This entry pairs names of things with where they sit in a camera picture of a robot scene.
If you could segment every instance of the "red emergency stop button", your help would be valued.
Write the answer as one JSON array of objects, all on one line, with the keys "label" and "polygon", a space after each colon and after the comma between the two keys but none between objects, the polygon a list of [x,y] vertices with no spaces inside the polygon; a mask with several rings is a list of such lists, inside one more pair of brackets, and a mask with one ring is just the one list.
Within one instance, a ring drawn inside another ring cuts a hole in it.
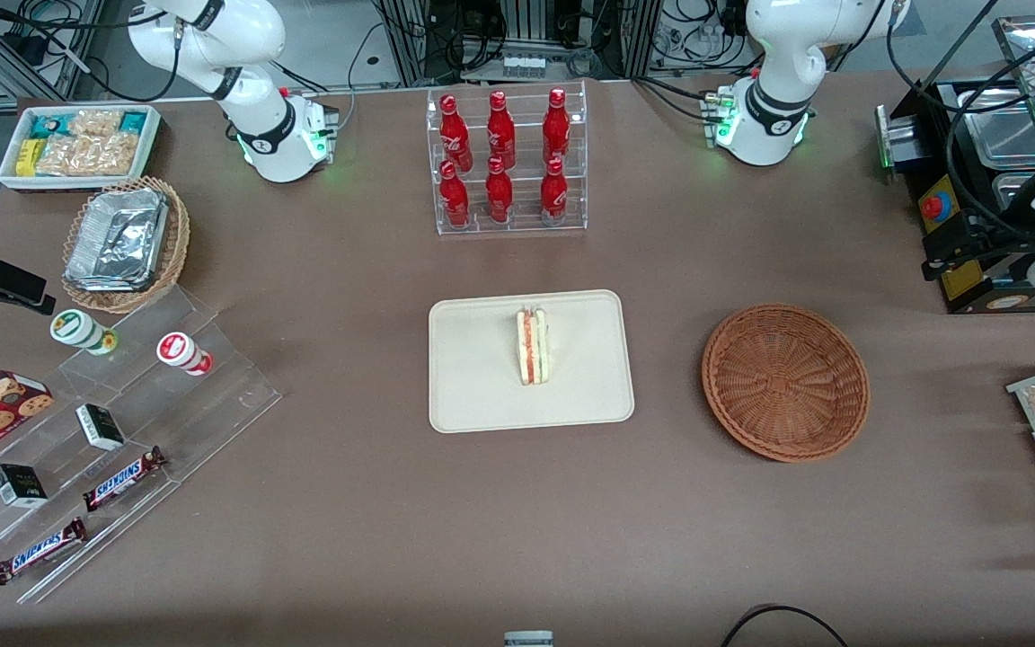
[{"label": "red emergency stop button", "polygon": [[928,220],[936,220],[941,215],[941,209],[944,209],[944,202],[940,197],[929,196],[921,201],[921,215]]}]

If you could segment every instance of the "snickers bar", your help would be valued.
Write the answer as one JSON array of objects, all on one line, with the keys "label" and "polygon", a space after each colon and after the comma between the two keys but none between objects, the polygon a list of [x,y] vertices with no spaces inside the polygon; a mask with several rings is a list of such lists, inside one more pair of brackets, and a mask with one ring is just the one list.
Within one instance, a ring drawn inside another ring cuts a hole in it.
[{"label": "snickers bar", "polygon": [[118,474],[102,481],[102,484],[99,484],[99,487],[84,494],[83,499],[86,500],[86,511],[93,512],[94,510],[98,510],[103,503],[114,499],[114,497],[125,492],[127,488],[146,478],[148,474],[157,470],[164,463],[166,463],[166,459],[161,455],[161,450],[155,445],[154,449],[141,454],[139,460],[136,460],[130,466],[126,466]]},{"label": "snickers bar", "polygon": [[31,546],[31,548],[26,549],[25,553],[17,554],[13,556],[13,560],[0,562],[0,586],[10,582],[22,570],[42,560],[50,560],[56,553],[78,543],[78,541],[86,541],[86,525],[83,524],[82,519],[75,517],[66,528],[62,528],[61,531]]}]

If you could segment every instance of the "white cup with red label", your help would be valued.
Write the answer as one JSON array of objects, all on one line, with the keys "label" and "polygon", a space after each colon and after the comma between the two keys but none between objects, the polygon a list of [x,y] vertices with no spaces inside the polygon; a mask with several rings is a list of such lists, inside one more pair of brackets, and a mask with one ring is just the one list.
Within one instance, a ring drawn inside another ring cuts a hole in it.
[{"label": "white cup with red label", "polygon": [[170,332],[161,337],[157,353],[164,363],[175,365],[189,376],[205,376],[214,367],[214,357],[198,348],[198,344],[185,332]]},{"label": "white cup with red label", "polygon": [[106,355],[119,347],[119,336],[114,334],[114,330],[94,321],[93,317],[81,310],[58,313],[51,321],[51,336],[91,355]]}]

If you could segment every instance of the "white tray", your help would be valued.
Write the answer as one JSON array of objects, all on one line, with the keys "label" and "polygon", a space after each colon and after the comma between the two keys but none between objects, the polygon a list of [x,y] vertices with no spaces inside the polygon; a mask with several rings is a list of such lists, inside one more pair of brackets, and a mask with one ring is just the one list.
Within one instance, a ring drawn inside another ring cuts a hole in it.
[{"label": "white tray", "polygon": [[[522,385],[518,311],[550,323],[550,381]],[[633,413],[621,299],[609,290],[444,300],[431,308],[431,425],[443,434],[620,422]]]},{"label": "white tray", "polygon": [[[139,147],[135,148],[135,160],[130,165],[130,172],[126,175],[91,175],[86,177],[23,177],[16,175],[18,150],[30,136],[34,119],[76,113],[81,110],[146,113],[146,122],[143,123],[143,130],[139,136]],[[154,136],[157,135],[159,122],[159,112],[151,106],[143,106],[143,104],[83,104],[82,106],[26,108],[21,115],[18,115],[16,130],[10,136],[10,144],[7,146],[7,152],[3,155],[3,163],[0,164],[0,183],[3,183],[4,187],[16,189],[16,192],[73,192],[73,189],[110,187],[110,185],[118,184],[120,181],[138,180],[143,176],[146,161],[151,156]]]}]

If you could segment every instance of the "table surface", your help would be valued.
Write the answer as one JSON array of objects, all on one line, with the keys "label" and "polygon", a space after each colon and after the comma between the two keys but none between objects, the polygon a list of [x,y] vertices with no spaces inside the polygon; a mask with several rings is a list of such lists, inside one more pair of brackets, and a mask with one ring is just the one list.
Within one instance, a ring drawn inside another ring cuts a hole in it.
[{"label": "table surface", "polygon": [[[773,168],[706,150],[633,85],[588,91],[590,229],[492,241],[434,232],[424,92],[360,95],[336,164],[290,185],[242,164],[213,102],[160,104],[149,173],[193,218],[181,282],[287,394],[45,602],[0,589],[0,644],[500,644],[542,627],[563,647],[715,644],[759,602],[807,608],[851,644],[1035,644],[1035,445],[1004,391],[1035,374],[1035,316],[944,315],[921,280],[916,210],[876,171],[871,111],[903,96],[894,75],[827,79]],[[54,280],[60,305],[83,200],[0,196],[0,258]],[[428,308],[560,290],[620,295],[632,417],[433,431]],[[865,360],[874,405],[836,458],[763,460],[708,409],[708,335],[763,302],[821,313]],[[46,326],[0,305],[0,369],[68,357]],[[744,644],[827,640],[755,625]]]}]

